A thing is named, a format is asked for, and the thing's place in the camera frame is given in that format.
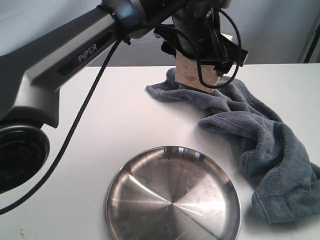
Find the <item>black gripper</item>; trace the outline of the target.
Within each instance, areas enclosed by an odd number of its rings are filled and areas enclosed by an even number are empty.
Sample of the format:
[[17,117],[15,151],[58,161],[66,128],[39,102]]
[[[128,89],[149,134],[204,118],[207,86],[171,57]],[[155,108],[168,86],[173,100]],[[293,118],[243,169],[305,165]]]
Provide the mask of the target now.
[[[232,25],[238,43],[233,43],[222,35],[220,15],[224,15]],[[172,16],[172,21],[173,24],[167,25],[171,29],[154,29],[154,34],[163,39],[161,50],[166,54],[176,57],[180,53],[196,62],[195,47],[199,63],[202,66],[213,66],[219,75],[227,74],[234,64],[237,67],[244,65],[248,51],[242,48],[236,24],[222,9],[211,7],[197,16],[195,11],[185,7]]]

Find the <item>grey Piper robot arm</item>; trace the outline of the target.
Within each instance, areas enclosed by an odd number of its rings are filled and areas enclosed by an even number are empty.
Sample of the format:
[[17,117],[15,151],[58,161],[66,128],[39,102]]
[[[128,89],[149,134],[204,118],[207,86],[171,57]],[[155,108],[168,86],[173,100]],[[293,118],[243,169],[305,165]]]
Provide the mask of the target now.
[[32,178],[50,143],[43,125],[59,124],[60,89],[117,40],[149,32],[166,54],[210,65],[222,76],[248,52],[221,34],[228,0],[104,0],[95,9],[0,58],[0,191]]

